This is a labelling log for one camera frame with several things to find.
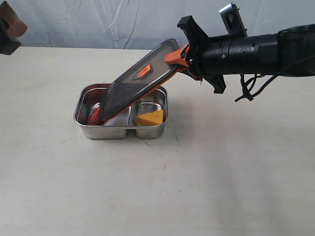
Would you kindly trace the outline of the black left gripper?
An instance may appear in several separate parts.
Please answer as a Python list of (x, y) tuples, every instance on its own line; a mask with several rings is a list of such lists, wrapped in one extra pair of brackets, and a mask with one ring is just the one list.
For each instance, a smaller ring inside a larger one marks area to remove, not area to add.
[(13, 54), (21, 46), (15, 37), (22, 36), (27, 29), (9, 3), (3, 1), (0, 4), (0, 53), (7, 56)]

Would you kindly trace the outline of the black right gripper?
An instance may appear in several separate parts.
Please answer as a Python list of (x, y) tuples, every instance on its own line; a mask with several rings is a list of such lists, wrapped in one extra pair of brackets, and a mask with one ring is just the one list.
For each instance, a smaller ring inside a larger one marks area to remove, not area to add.
[(209, 37), (192, 16), (182, 17), (177, 27), (184, 32), (188, 44), (165, 55), (164, 62), (181, 66), (179, 73), (199, 83), (205, 80), (213, 87), (214, 93), (222, 94), (226, 83), (220, 66), (228, 57), (222, 50), (230, 42), (230, 35)]

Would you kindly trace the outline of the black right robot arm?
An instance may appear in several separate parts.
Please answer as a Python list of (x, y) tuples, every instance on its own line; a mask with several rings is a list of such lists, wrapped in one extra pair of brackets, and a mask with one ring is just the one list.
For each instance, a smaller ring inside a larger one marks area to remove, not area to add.
[(241, 17), (222, 17), (227, 35), (208, 37), (192, 16), (177, 26), (188, 45), (167, 54), (164, 61), (195, 80), (206, 80), (214, 93), (222, 94), (224, 75), (259, 74), (309, 77), (315, 74), (315, 26), (303, 25), (275, 34), (247, 36)]

